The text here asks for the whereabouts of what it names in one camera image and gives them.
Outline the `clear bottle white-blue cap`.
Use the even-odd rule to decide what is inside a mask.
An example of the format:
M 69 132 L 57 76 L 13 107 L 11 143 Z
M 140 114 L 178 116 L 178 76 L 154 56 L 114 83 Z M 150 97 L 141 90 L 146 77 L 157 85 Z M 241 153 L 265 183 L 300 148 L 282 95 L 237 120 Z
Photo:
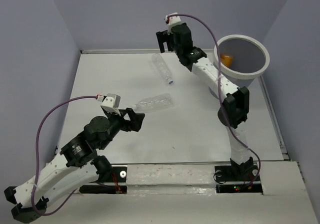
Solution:
M 165 93 L 141 99 L 137 103 L 132 105 L 132 109 L 136 113 L 148 113 L 171 108 L 173 106 L 174 101 L 172 99 L 172 96 L 168 93 Z
M 173 84 L 173 75 L 163 57 L 160 54 L 153 54 L 151 59 L 163 80 L 169 85 Z

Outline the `orange blue label bottle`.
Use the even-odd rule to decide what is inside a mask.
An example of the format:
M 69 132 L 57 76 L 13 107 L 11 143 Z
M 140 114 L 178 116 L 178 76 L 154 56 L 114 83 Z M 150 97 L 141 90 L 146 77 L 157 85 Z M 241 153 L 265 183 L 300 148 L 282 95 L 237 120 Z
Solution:
M 227 67 L 227 68 L 230 68 L 232 63 L 233 63 L 233 56 L 230 56 L 230 55 L 223 55 L 221 54 L 220 56 L 221 58 L 221 62 Z

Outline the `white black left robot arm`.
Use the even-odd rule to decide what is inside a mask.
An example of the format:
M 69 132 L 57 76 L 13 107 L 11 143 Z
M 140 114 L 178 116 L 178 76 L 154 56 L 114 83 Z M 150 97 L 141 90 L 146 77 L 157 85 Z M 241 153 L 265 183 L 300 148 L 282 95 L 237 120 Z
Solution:
M 46 209 L 64 195 L 90 182 L 114 178 L 113 168 L 98 150 L 105 149 L 120 131 L 140 131 L 145 114 L 131 108 L 94 117 L 42 170 L 19 186 L 4 190 L 14 204 L 12 216 L 30 223 L 47 214 Z

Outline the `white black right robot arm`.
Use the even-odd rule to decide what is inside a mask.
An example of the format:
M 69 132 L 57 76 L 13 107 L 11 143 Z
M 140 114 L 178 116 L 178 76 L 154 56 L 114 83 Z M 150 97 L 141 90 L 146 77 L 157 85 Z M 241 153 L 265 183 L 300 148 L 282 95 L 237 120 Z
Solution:
M 189 27 L 177 24 L 166 31 L 156 33 L 159 50 L 175 52 L 179 62 L 198 76 L 219 99 L 218 118 L 226 127 L 231 148 L 230 165 L 223 167 L 220 176 L 227 181 L 247 181 L 252 185 L 260 168 L 254 165 L 252 151 L 246 141 L 243 123 L 249 112 L 250 92 L 238 87 L 220 74 L 207 54 L 195 47 Z

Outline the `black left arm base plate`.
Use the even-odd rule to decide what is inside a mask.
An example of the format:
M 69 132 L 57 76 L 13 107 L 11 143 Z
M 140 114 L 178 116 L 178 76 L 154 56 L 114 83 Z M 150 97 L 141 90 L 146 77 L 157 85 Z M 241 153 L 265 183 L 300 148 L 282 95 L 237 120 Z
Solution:
M 79 188 L 81 194 L 126 194 L 127 165 L 113 165 L 108 177 L 99 177 Z

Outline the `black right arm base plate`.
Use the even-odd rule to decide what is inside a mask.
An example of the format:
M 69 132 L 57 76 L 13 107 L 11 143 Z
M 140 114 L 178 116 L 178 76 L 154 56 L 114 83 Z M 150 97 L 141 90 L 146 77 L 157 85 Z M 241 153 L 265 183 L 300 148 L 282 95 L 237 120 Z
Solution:
M 248 174 L 236 177 L 230 165 L 219 165 L 214 168 L 213 180 L 216 182 L 217 194 L 260 193 L 263 194 L 261 179 L 257 174 L 258 167 L 254 166 Z

